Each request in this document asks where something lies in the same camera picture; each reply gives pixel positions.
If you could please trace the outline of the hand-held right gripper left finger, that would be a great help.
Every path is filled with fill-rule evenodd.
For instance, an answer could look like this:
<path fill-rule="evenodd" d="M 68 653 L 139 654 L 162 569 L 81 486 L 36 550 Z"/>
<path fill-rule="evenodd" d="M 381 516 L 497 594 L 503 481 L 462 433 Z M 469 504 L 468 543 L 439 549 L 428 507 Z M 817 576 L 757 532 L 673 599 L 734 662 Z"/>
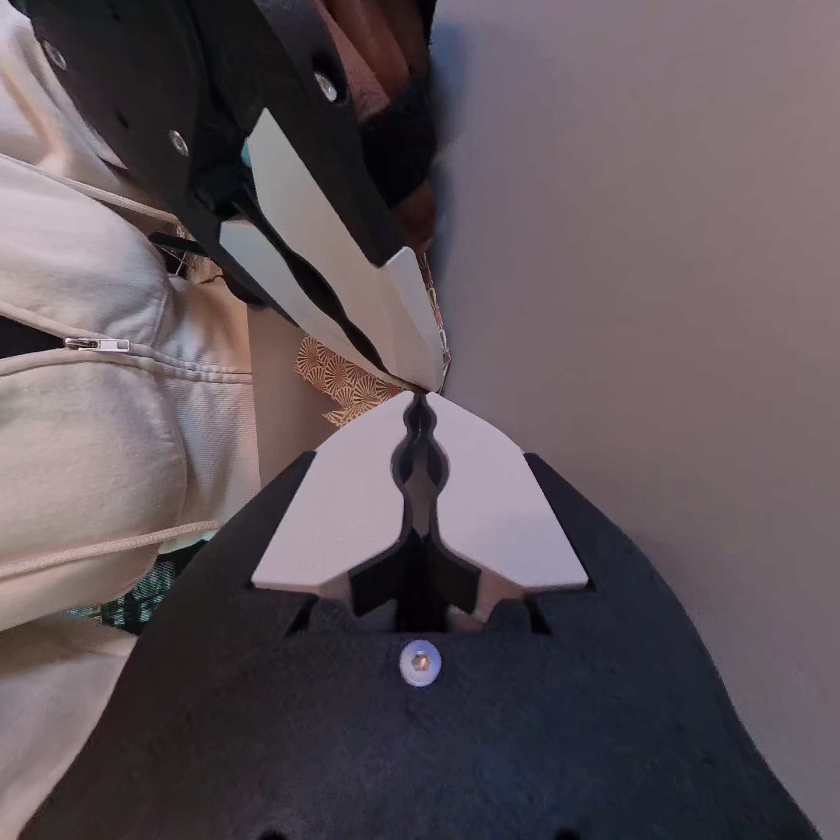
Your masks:
<path fill-rule="evenodd" d="M 397 395 L 318 447 L 255 568 L 255 588 L 341 601 L 356 616 L 397 598 L 413 530 L 401 459 L 417 407 L 417 395 Z"/>

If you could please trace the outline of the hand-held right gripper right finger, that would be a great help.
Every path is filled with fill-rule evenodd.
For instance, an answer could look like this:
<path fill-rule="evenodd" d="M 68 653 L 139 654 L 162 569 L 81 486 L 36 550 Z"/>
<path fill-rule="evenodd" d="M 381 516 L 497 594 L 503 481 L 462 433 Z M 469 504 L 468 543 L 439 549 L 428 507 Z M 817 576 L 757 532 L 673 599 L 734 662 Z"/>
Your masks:
<path fill-rule="evenodd" d="M 524 451 L 441 395 L 426 405 L 441 464 L 428 535 L 444 599 L 488 617 L 500 601 L 584 589 L 589 576 Z"/>

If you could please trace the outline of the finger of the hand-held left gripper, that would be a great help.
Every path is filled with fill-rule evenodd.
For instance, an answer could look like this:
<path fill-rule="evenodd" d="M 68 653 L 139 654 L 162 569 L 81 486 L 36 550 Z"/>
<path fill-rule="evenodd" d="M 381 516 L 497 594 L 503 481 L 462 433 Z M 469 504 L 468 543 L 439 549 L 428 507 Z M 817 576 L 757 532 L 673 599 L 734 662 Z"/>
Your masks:
<path fill-rule="evenodd" d="M 269 302 L 305 333 L 385 382 L 404 389 L 413 388 L 411 384 L 378 370 L 354 348 L 340 325 L 321 311 L 299 287 L 286 261 L 252 223 L 239 218 L 223 222 L 219 243 L 267 294 Z"/>
<path fill-rule="evenodd" d="M 327 283 L 350 325 L 371 342 L 370 369 L 435 392 L 445 352 L 414 252 L 400 247 L 383 266 L 369 261 L 270 111 L 248 138 L 259 208 L 289 246 Z"/>

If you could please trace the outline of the brown floral patterned paper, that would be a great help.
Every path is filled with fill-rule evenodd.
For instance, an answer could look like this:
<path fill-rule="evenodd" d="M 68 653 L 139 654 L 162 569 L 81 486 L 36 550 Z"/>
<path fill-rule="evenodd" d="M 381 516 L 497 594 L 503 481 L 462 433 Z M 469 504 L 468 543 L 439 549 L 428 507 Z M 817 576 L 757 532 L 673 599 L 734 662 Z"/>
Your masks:
<path fill-rule="evenodd" d="M 426 245 L 417 263 L 435 316 L 446 377 L 452 355 L 431 268 L 432 249 L 432 245 Z M 368 372 L 307 333 L 298 347 L 295 372 L 335 404 L 323 416 L 336 427 L 343 427 L 395 396 L 408 392 L 406 385 L 398 385 Z"/>

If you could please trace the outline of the person's left hand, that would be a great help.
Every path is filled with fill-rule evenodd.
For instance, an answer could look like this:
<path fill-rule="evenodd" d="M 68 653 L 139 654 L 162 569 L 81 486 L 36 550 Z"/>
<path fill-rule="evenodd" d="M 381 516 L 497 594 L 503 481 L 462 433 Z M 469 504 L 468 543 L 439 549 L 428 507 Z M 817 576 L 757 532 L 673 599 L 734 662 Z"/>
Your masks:
<path fill-rule="evenodd" d="M 342 62 L 364 164 L 418 258 L 434 239 L 437 152 L 429 36 L 435 2 L 316 2 Z"/>

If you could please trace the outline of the green patterned cloth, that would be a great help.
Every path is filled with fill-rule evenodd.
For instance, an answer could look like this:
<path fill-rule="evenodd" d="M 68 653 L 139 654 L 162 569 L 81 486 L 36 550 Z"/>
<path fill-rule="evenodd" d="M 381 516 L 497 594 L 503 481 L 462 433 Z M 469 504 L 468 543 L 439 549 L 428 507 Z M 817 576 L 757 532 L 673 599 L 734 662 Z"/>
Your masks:
<path fill-rule="evenodd" d="M 90 618 L 103 626 L 140 635 L 175 581 L 204 544 L 198 542 L 177 551 L 159 554 L 149 572 L 125 595 L 111 602 L 67 610 L 65 614 Z"/>

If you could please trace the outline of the cream hooded jacket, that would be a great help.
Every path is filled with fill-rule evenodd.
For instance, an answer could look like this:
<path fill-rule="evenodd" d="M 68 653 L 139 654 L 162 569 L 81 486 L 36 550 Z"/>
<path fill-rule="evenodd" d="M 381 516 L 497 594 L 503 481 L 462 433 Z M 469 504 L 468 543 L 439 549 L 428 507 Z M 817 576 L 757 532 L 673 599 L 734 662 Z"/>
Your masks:
<path fill-rule="evenodd" d="M 259 488 L 245 305 L 172 276 L 174 218 L 1 10 L 2 563 L 190 522 Z M 128 593 L 160 546 L 2 580 L 1 837 L 18 838 L 108 704 L 134 635 L 65 614 Z"/>

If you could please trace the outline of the beige jacket drawstring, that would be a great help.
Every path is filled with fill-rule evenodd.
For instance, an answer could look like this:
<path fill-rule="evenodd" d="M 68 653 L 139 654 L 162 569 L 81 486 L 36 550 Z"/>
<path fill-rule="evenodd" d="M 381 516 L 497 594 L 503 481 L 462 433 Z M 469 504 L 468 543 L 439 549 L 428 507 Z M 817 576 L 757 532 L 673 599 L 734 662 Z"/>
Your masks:
<path fill-rule="evenodd" d="M 208 532 L 213 533 L 219 530 L 221 526 L 222 524 L 216 520 L 194 521 L 178 527 L 147 532 L 132 537 L 112 539 L 52 553 L 33 554 L 2 563 L 1 578 L 5 580 L 18 575 L 32 574 L 63 564 L 89 560 L 108 554 L 144 549 L 149 546 L 156 547 L 180 538 L 191 537 L 194 534 L 200 536 Z"/>

